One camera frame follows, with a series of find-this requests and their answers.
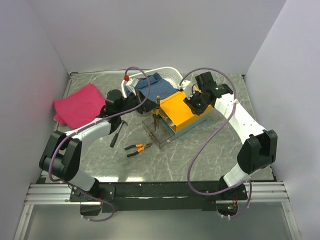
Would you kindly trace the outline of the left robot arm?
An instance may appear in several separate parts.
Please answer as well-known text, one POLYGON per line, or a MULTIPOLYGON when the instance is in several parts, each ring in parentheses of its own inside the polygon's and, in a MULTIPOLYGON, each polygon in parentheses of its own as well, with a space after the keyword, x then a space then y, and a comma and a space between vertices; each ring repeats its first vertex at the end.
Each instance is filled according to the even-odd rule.
POLYGON ((93 121, 69 132, 56 130, 50 135, 39 167, 49 176, 55 176, 57 181, 62 180, 81 189, 86 200, 101 199, 103 194, 99 181, 80 169, 82 148, 118 130, 122 115, 133 111, 143 114, 158 110, 159 107, 160 96, 149 100, 137 91, 123 97, 120 90, 111 90, 93 121))

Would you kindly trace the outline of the orange black combination pliers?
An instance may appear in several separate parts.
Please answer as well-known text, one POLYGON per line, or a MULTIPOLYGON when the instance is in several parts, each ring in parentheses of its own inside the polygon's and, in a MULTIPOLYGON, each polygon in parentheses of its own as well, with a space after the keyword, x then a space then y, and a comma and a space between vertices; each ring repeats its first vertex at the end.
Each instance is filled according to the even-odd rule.
POLYGON ((143 152, 145 149, 151 147, 153 144, 150 142, 150 143, 138 143, 138 144, 133 144, 133 145, 130 145, 130 146, 127 146, 124 148, 125 151, 127 150, 130 150, 130 149, 133 149, 133 148, 137 148, 137 150, 135 152, 132 152, 132 153, 129 153, 127 154, 126 156, 129 158, 129 157, 133 157, 135 155, 138 155, 140 152, 143 152))

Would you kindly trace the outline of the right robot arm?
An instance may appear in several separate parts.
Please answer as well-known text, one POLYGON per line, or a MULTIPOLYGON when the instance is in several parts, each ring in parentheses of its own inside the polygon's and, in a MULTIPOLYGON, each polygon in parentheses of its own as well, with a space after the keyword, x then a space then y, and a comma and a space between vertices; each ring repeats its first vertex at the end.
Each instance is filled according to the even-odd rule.
POLYGON ((242 147, 237 154, 237 163, 220 180, 221 185, 216 192, 200 192, 187 179, 189 188, 202 196, 220 195, 231 199, 237 192, 237 187, 248 182, 252 175, 273 164, 276 160, 278 135, 274 130, 266 130, 245 110, 237 99, 236 87, 232 80, 223 72, 228 84, 217 84, 212 76, 213 68, 203 67, 203 73, 195 77, 197 91, 193 90, 190 81, 182 78, 178 89, 186 97, 184 103, 195 115, 201 115, 212 106, 225 117, 222 124, 230 124, 241 140, 242 147))

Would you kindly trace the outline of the yellow needle nose pliers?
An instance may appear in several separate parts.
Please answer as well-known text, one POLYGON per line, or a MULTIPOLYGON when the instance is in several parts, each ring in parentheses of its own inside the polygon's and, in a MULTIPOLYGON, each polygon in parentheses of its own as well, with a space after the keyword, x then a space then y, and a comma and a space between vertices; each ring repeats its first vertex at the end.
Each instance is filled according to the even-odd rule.
POLYGON ((161 102, 161 98, 158 95, 156 97, 156 108, 151 111, 152 117, 153 117, 154 131, 156 131, 157 128, 159 128, 160 102, 161 102))

